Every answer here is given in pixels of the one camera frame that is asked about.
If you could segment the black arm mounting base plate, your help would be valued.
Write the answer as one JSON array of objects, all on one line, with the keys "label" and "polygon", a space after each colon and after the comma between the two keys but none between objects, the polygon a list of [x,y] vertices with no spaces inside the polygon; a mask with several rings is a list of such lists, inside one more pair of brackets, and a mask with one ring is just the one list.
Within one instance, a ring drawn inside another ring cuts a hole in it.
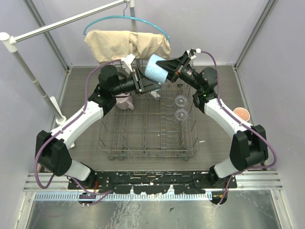
[{"label": "black arm mounting base plate", "polygon": [[115,194],[204,194],[209,189],[225,189],[229,176],[213,178],[207,171],[99,171],[79,184],[99,193]]}]

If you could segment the clear faceted glass cup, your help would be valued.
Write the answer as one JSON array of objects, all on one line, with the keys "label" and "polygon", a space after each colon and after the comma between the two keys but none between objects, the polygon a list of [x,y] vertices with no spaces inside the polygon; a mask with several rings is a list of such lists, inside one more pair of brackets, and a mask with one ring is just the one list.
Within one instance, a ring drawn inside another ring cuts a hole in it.
[{"label": "clear faceted glass cup", "polygon": [[184,95],[178,95],[173,103],[174,109],[186,109],[187,105],[189,104],[189,100]]}]

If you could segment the lilac ceramic mug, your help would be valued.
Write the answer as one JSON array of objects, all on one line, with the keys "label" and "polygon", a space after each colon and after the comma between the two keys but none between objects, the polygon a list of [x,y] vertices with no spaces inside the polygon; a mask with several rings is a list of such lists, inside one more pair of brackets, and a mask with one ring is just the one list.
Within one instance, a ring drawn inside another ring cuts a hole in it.
[{"label": "lilac ceramic mug", "polygon": [[116,106],[121,109],[121,110],[133,110],[134,105],[133,105],[133,100],[131,94],[120,94],[117,95],[116,97]]}]

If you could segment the blue ceramic mug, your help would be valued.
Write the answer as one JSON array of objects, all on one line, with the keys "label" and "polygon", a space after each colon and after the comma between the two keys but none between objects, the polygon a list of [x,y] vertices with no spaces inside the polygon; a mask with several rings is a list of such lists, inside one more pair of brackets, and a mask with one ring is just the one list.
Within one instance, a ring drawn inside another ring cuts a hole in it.
[{"label": "blue ceramic mug", "polygon": [[153,54],[146,64],[144,75],[159,84],[164,84],[167,79],[168,72],[156,64],[157,61],[164,60],[164,58]]}]

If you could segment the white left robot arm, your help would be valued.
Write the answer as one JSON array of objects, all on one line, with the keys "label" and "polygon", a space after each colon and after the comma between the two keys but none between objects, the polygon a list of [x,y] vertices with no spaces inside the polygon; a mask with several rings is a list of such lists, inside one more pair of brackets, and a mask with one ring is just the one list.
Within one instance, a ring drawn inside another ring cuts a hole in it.
[{"label": "white left robot arm", "polygon": [[84,189],[95,185],[95,176],[88,166],[71,158],[72,143],[112,110],[116,96],[130,92],[145,94],[161,88],[160,82],[145,76],[138,68],[121,73],[113,65],[104,65],[98,80],[93,94],[85,97],[84,106],[77,113],[52,131],[41,131],[36,139],[34,164],[42,165],[55,176],[73,177]]}]

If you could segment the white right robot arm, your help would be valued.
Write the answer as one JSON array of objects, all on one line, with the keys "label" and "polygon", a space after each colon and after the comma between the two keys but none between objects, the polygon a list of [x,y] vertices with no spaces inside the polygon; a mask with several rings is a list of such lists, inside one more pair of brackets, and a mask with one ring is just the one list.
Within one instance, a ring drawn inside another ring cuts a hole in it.
[{"label": "white right robot arm", "polygon": [[212,118],[232,139],[229,157],[210,167],[209,182],[215,188],[226,182],[226,177],[252,168],[268,159],[265,129],[246,122],[224,104],[218,89],[217,67],[206,67],[197,72],[191,61],[200,50],[191,49],[176,59],[159,60],[157,66],[167,71],[167,79],[174,83],[181,79],[196,90],[193,104]]}]

